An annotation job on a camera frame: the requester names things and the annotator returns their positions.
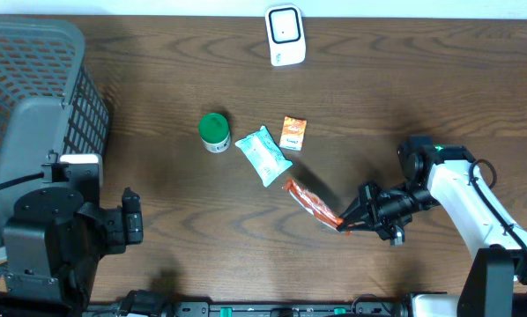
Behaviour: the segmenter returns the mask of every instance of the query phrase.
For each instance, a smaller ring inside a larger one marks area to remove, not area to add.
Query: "light blue packet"
[[[285,159],[265,126],[236,141],[235,145],[252,163],[265,187],[270,186],[273,180],[293,165],[290,160]]]

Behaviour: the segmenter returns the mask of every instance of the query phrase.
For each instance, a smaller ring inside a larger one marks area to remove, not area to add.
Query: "laundry basket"
[[[85,41],[70,23],[0,18],[0,183],[38,173],[64,153],[103,154],[109,113],[83,65]],[[3,228],[29,181],[0,191]]]

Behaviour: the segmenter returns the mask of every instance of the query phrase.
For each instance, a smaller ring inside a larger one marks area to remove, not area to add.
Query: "red and white snack package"
[[[306,211],[330,228],[336,230],[342,224],[342,218],[337,217],[322,199],[297,184],[292,178],[287,178],[287,183],[283,186],[283,189],[289,192]]]

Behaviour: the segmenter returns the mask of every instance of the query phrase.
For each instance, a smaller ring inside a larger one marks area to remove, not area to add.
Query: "brown table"
[[[414,216],[406,243],[345,236],[281,189],[320,180],[336,212],[367,180],[403,180],[411,134],[465,144],[499,173],[494,193],[527,228],[527,21],[305,19],[307,59],[273,68],[263,18],[68,17],[114,106],[104,207],[131,186],[145,241],[100,262],[93,300],[132,289],[216,301],[349,300],[361,293],[459,293],[471,266],[442,208]],[[235,147],[207,152],[197,123],[226,113],[233,140],[305,118],[294,167],[264,188]]]

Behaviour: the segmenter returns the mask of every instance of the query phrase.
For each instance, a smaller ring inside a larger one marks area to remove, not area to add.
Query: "small orange box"
[[[306,120],[299,120],[286,116],[283,121],[283,131],[281,132],[279,146],[284,149],[300,151],[302,148],[302,141],[305,138],[306,128]]]

